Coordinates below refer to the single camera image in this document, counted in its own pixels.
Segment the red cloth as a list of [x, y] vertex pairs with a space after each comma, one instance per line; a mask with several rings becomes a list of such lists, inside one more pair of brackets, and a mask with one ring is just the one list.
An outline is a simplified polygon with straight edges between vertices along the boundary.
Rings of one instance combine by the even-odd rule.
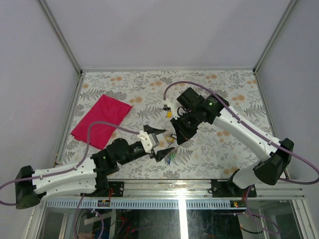
[[[77, 141], [86, 143], [90, 124], [96, 121], [104, 121], [120, 125], [131, 109], [132, 106], [126, 103], [102, 95], [75, 126], [71, 135]], [[90, 145], [100, 150], [104, 149], [114, 131], [115, 128], [112, 126], [103, 124], [94, 125], [90, 131]]]

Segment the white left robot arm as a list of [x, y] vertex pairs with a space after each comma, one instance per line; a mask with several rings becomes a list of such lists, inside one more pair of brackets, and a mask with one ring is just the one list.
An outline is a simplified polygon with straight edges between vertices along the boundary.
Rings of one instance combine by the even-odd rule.
[[110, 191], [107, 177], [118, 172], [121, 165], [144, 156], [160, 162], [173, 151], [172, 147], [155, 151], [159, 145], [157, 135], [164, 132], [145, 125], [137, 134], [138, 141], [133, 144], [117, 138], [105, 149], [91, 156], [85, 155], [79, 162], [38, 170], [30, 165], [22, 167], [14, 182], [16, 209], [31, 208], [42, 200], [59, 196], [105, 196]]

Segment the yellow key tag with label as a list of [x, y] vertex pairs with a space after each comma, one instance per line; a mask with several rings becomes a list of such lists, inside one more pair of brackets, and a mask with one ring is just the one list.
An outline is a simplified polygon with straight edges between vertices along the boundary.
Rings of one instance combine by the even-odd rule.
[[165, 140], [166, 140], [167, 142], [174, 142], [174, 141], [175, 141], [175, 138], [174, 138], [174, 137], [171, 137], [171, 136], [166, 136], [166, 137], [165, 137]]

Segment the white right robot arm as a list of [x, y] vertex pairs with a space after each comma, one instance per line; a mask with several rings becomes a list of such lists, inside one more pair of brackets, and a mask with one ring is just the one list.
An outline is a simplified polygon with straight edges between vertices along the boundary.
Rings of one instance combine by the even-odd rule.
[[165, 101], [164, 109], [172, 113], [171, 124], [181, 145], [196, 135], [202, 123], [212, 124], [227, 131], [247, 146], [258, 158], [256, 163], [237, 169], [224, 182], [222, 190], [239, 197], [256, 183], [275, 185], [291, 161], [288, 153], [294, 143], [268, 135], [242, 118], [229, 103], [217, 94], [207, 98], [187, 88], [175, 102]]

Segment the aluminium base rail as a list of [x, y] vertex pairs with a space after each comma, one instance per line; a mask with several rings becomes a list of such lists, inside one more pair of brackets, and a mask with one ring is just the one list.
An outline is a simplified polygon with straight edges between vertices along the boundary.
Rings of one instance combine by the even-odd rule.
[[[177, 199], [184, 196], [186, 199], [216, 199], [216, 200], [241, 200], [245, 193], [240, 192], [235, 196], [226, 192], [225, 180], [110, 180], [109, 184], [119, 182], [109, 192], [97, 196], [85, 196], [92, 199]], [[264, 183], [255, 183], [247, 196], [249, 199], [261, 200], [304, 200], [305, 195], [296, 184], [279, 182], [275, 186]]]

